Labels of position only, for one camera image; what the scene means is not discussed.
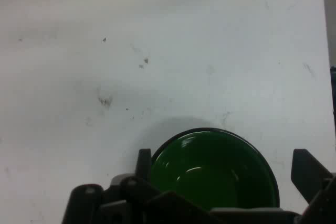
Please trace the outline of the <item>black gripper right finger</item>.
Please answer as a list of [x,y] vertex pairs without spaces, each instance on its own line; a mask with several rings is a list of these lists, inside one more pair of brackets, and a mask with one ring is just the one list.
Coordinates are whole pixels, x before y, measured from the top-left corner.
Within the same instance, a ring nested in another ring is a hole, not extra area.
[[298,223],[335,223],[335,174],[308,150],[295,149],[291,181],[308,203]]

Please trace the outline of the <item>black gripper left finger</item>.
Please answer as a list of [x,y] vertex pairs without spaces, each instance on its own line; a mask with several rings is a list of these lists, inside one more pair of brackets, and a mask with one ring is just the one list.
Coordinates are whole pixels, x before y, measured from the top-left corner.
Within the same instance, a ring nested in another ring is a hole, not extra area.
[[217,223],[209,212],[150,183],[150,149],[138,153],[135,172],[114,178],[104,190],[86,184],[72,190],[63,223]]

